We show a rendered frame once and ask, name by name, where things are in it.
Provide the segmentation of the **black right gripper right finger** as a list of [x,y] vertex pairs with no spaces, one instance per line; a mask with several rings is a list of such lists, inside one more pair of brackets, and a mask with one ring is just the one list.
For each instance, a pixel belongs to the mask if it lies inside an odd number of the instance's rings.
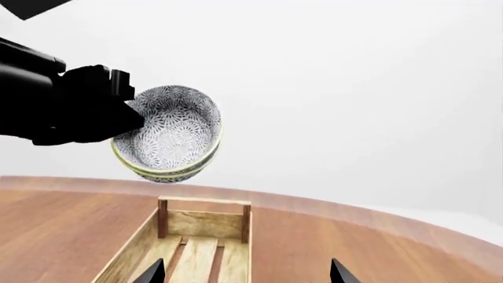
[[360,283],[360,281],[337,259],[332,259],[331,283]]

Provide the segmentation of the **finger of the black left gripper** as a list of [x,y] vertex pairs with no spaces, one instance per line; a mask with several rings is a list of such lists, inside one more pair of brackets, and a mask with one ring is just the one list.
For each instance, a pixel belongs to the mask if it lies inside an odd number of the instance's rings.
[[115,136],[113,130],[103,129],[60,129],[49,127],[36,131],[31,141],[33,145],[53,146],[67,143],[96,143]]
[[112,101],[106,109],[106,131],[114,138],[144,126],[145,118],[138,112],[136,101]]

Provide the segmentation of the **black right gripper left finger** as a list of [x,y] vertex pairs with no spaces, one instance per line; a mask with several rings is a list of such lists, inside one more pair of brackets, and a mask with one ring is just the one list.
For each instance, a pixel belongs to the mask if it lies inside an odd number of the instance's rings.
[[164,283],[165,275],[164,262],[160,258],[133,280],[132,283]]

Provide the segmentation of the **grey floral patterned ceramic bowl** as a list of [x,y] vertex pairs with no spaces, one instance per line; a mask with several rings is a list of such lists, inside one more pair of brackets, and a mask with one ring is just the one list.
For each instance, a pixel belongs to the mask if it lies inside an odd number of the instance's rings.
[[187,86],[157,86],[136,94],[128,106],[143,127],[111,140],[116,157],[131,169],[153,175],[181,174],[215,153],[222,117],[214,101]]
[[215,159],[215,157],[217,156],[217,152],[220,148],[221,141],[217,143],[216,148],[212,151],[212,153],[208,157],[205,157],[202,162],[199,162],[195,167],[192,167],[191,169],[187,169],[182,173],[176,173],[176,174],[155,174],[149,171],[142,171],[140,169],[137,169],[136,167],[132,167],[131,165],[127,164],[127,162],[122,157],[119,156],[119,151],[115,146],[115,138],[111,139],[110,145],[117,160],[124,167],[126,167],[130,171],[133,171],[136,175],[141,176],[145,180],[154,183],[180,183],[187,181],[188,179],[199,174]]

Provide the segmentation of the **light wooden slatted tray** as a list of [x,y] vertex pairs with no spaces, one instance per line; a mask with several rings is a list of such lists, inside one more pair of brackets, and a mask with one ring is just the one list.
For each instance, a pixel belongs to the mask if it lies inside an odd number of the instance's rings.
[[[171,209],[172,201],[238,204],[240,214]],[[91,283],[132,283],[162,258],[164,283],[252,283],[252,204],[195,197],[158,199]]]

